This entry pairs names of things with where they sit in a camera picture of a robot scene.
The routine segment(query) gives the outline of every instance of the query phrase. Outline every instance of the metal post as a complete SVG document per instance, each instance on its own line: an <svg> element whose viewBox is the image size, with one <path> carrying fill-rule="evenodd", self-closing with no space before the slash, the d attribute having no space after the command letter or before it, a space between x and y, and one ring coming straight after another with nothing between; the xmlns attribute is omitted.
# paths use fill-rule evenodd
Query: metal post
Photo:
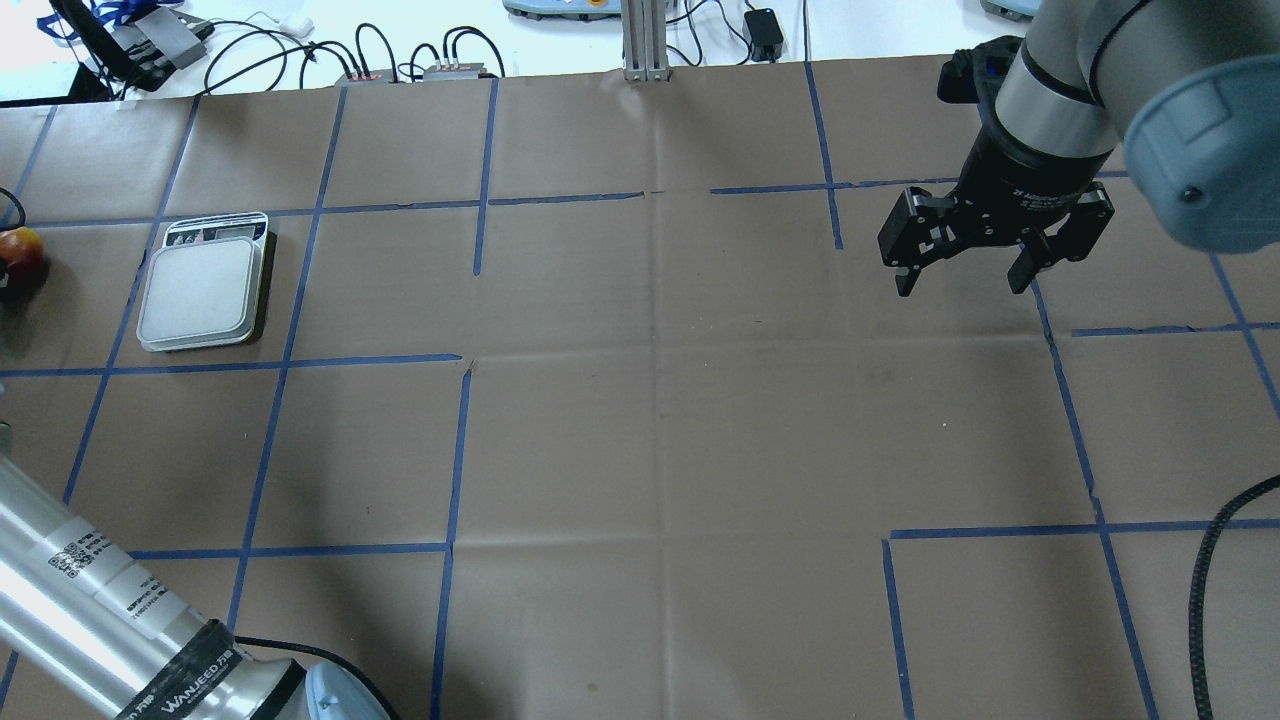
<svg viewBox="0 0 1280 720"><path fill-rule="evenodd" d="M671 77L664 8L664 0L622 0L622 74L628 81Z"/></svg>

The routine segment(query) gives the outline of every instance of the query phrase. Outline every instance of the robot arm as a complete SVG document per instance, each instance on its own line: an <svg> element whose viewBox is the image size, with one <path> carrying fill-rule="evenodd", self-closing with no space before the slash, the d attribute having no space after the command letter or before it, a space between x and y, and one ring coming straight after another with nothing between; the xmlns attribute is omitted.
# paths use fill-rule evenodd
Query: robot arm
<svg viewBox="0 0 1280 720"><path fill-rule="evenodd" d="M1046 0L1025 41L956 53L938 97L977 104L982 129L952 192L908 188L881 229L904 297L969 247L1021 246L1014 292L1083 260L1114 214L1093 178L1120 137L1179 242L1280 241L1280 0Z"/></svg>

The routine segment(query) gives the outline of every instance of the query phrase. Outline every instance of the blue joint cap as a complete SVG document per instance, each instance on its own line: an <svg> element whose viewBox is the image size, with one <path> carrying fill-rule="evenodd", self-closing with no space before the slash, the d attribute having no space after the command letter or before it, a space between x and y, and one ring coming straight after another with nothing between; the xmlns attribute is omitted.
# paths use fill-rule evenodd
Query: blue joint cap
<svg viewBox="0 0 1280 720"><path fill-rule="evenodd" d="M1280 55L1169 86L1124 143L1129 176L1174 240L1233 254L1280 242Z"/></svg>

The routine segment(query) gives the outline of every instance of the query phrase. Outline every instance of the label sticker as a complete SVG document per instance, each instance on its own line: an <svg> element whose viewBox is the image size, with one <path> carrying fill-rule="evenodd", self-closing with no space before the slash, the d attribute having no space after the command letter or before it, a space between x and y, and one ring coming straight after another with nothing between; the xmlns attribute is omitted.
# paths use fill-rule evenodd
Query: label sticker
<svg viewBox="0 0 1280 720"><path fill-rule="evenodd" d="M88 594L100 592L133 561L106 536L76 518L37 542L28 556Z"/></svg>
<svg viewBox="0 0 1280 720"><path fill-rule="evenodd" d="M155 639L187 609L175 592L137 562L116 575L93 600L132 624L147 639Z"/></svg>

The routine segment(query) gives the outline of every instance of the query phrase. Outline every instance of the digital scale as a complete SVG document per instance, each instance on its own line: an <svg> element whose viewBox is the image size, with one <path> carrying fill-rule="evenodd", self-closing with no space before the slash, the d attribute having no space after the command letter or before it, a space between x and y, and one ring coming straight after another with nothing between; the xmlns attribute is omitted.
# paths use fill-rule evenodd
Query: digital scale
<svg viewBox="0 0 1280 720"><path fill-rule="evenodd" d="M275 233L262 213L179 220L151 256L138 311L150 352L256 338L266 314Z"/></svg>

